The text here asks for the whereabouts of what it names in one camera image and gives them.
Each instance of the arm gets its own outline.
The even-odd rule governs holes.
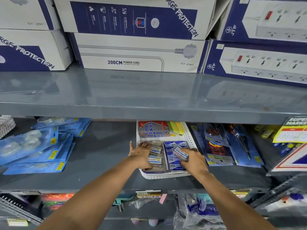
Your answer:
[[[108,170],[76,193],[48,217],[36,230],[96,230],[104,220],[114,200],[137,168],[151,168],[148,143],[133,148],[117,166]]]
[[[182,151],[189,155],[189,161],[182,161],[181,164],[205,187],[228,230],[276,230],[209,172],[205,157],[200,152],[190,149]]]

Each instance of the socket outlet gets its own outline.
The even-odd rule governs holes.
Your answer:
[[[256,36],[307,42],[307,2],[283,1],[280,4],[267,4],[258,21]]]
[[[232,73],[307,84],[307,55],[239,51],[232,61]]]

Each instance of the hand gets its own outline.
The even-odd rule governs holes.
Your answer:
[[[148,155],[151,149],[152,145],[147,142],[140,143],[140,145],[134,148],[132,141],[130,141],[128,158],[131,158],[139,169],[151,169],[153,166],[148,162]]]
[[[189,155],[189,161],[181,161],[181,165],[194,176],[200,178],[204,173],[209,173],[205,157],[196,149],[182,148],[181,151]]]

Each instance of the power strip box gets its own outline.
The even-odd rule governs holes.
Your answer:
[[[216,0],[54,1],[66,32],[199,40],[212,29],[216,6]]]
[[[221,17],[216,38],[307,46],[307,0],[231,0]]]
[[[307,87],[307,50],[211,39],[203,73]]]
[[[73,61],[63,32],[0,29],[0,72],[65,70]]]
[[[82,68],[200,73],[208,40],[70,33]]]
[[[0,19],[0,29],[60,29],[52,0],[0,0]]]

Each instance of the white plastic basket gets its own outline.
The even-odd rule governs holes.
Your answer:
[[[159,138],[140,138],[138,134],[138,121],[136,123],[136,142],[137,144],[144,141],[186,141],[189,148],[197,148],[193,137],[188,129],[188,126],[185,122],[180,122],[183,130],[185,131],[184,135],[178,136],[169,136],[169,137],[159,137]],[[177,178],[183,176],[189,176],[190,174],[186,171],[173,171],[173,172],[165,172],[163,174],[146,174],[142,170],[140,170],[142,176],[146,179],[160,179],[160,178]]]
[[[0,139],[16,126],[10,115],[0,115]]]

